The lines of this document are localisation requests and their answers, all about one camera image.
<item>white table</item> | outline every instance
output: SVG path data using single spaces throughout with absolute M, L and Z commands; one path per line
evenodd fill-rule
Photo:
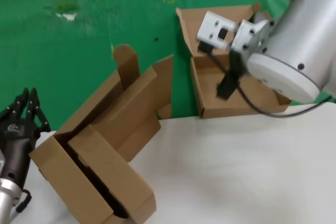
M 330 103 L 293 119 L 161 121 L 131 162 L 156 195 L 146 224 L 335 224 L 335 117 Z M 11 223 L 77 224 L 34 163 L 25 188 L 33 200 Z

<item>robotic hand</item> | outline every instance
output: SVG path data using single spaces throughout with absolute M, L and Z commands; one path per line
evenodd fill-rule
M 25 118 L 21 118 L 28 103 Z M 50 132 L 50 126 L 40 109 L 36 89 L 28 89 L 17 96 L 14 103 L 0 113 L 0 224 L 7 224 L 11 209 L 19 203 L 22 192 L 27 194 L 17 212 L 22 212 L 31 200 L 24 190 L 30 158 L 41 132 Z M 41 121 L 38 127 L 35 116 Z
M 229 31 L 231 44 L 224 40 Z M 336 95 L 336 0 L 291 0 L 278 20 L 256 24 L 208 12 L 197 39 L 210 56 L 213 48 L 230 52 L 217 92 L 224 99 L 246 72 L 292 100 L 311 103 L 322 90 Z

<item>brown cardboard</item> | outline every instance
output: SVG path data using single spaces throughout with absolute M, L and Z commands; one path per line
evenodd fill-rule
M 142 123 L 133 134 L 125 140 L 117 149 L 118 153 L 126 162 L 132 161 L 137 153 L 148 143 L 161 128 L 158 118 L 155 114 Z
M 155 114 L 171 114 L 173 59 L 140 75 L 131 47 L 117 47 L 113 57 L 118 71 L 30 156 L 80 223 L 143 224 L 155 197 L 127 162 L 160 129 Z M 110 199 L 130 217 L 117 217 Z
M 113 214 L 54 137 L 42 143 L 30 157 L 81 224 L 103 223 Z
M 185 42 L 193 56 L 191 58 L 191 75 L 200 117 L 205 119 L 256 114 L 237 90 L 227 101 L 217 97 L 216 87 L 222 81 L 224 74 L 205 54 L 197 52 L 199 41 L 197 41 L 196 35 L 208 10 L 238 23 L 242 19 L 249 20 L 252 18 L 260 7 L 260 4 L 255 4 L 252 6 L 176 10 L 180 18 Z M 228 33 L 225 40 L 231 42 L 233 36 L 232 33 Z M 227 51 L 214 50 L 213 54 L 226 68 L 229 67 Z M 290 104 L 289 99 L 269 89 L 251 76 L 242 77 L 240 85 L 251 102 L 266 112 L 283 112 Z
M 154 193 L 104 137 L 88 125 L 69 141 L 69 145 L 109 188 L 132 219 L 144 222 L 141 206 L 154 198 Z

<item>black screw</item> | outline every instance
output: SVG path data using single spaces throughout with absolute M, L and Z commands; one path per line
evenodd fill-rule
M 304 68 L 305 68 L 304 64 L 302 64 L 302 63 L 298 64 L 298 69 L 299 70 L 303 70 Z

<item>green backdrop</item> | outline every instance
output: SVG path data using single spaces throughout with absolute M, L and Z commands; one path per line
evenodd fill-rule
M 262 2 L 277 16 L 288 1 L 0 0 L 0 109 L 24 87 L 36 87 L 59 128 L 116 69 L 111 48 L 127 43 L 139 53 L 141 71 L 174 53 L 173 116 L 196 115 L 190 53 L 175 9 Z M 77 13 L 72 22 L 62 16 L 69 13 Z

